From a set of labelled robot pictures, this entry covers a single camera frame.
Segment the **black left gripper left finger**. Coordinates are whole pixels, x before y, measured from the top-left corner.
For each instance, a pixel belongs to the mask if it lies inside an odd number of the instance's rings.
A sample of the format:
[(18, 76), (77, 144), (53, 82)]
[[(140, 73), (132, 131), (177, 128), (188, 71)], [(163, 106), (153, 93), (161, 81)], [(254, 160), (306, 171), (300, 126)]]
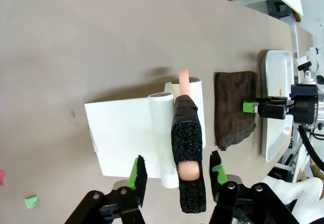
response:
[(130, 178), (125, 186), (111, 190), (108, 194), (89, 191), (67, 219), (67, 224), (145, 223), (140, 208), (143, 206), (147, 184), (145, 161), (138, 156), (133, 164)]

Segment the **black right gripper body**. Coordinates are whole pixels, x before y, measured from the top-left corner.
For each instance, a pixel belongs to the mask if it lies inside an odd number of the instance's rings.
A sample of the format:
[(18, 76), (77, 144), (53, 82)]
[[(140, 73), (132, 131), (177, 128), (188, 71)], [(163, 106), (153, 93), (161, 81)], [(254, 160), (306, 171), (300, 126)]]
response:
[(289, 114), (293, 116), (294, 123), (314, 123), (318, 105), (316, 85), (291, 85), (290, 98), (293, 104), (289, 110)]

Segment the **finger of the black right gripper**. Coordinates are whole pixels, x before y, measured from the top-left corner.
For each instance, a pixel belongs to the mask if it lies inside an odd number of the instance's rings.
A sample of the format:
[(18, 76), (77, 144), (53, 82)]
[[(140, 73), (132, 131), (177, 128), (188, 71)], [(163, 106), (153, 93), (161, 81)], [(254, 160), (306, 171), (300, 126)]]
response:
[(245, 101), (242, 109), (245, 113), (259, 114), (262, 118), (284, 120), (286, 117), (286, 105), (287, 101)]
[(294, 101), (289, 100), (287, 97), (265, 97), (265, 98), (256, 98), (256, 101), (259, 104), (272, 104), (272, 105), (293, 105)]

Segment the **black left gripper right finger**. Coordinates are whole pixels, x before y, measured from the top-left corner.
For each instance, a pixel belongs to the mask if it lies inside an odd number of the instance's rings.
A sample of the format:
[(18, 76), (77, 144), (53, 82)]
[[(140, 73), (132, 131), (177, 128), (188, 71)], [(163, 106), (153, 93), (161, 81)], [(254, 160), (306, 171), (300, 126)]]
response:
[(230, 181), (218, 151), (210, 155), (209, 175), (216, 203), (209, 223), (298, 223), (267, 184)]

